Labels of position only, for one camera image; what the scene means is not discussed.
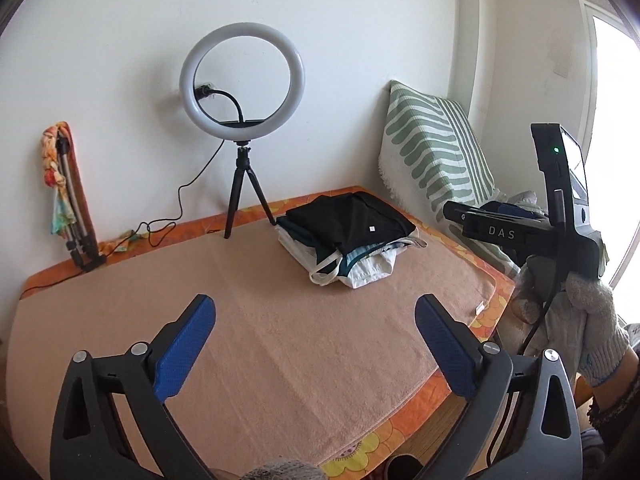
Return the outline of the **right forearm dark sleeve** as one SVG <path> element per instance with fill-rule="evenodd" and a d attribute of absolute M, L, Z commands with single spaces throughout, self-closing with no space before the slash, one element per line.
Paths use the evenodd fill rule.
<path fill-rule="evenodd" d="M 593 388 L 593 428 L 584 479 L 639 478 L 639 355 L 628 348 L 606 382 Z"/>

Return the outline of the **white gloved right hand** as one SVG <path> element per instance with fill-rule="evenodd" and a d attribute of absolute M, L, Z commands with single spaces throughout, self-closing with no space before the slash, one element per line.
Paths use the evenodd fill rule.
<path fill-rule="evenodd" d="M 508 308 L 526 325 L 540 323 L 532 338 L 536 349 L 559 352 L 569 378 L 579 374 L 597 387 L 615 373 L 629 348 L 612 290 L 572 272 L 552 294 L 554 274 L 553 260 L 528 258 L 518 272 Z"/>

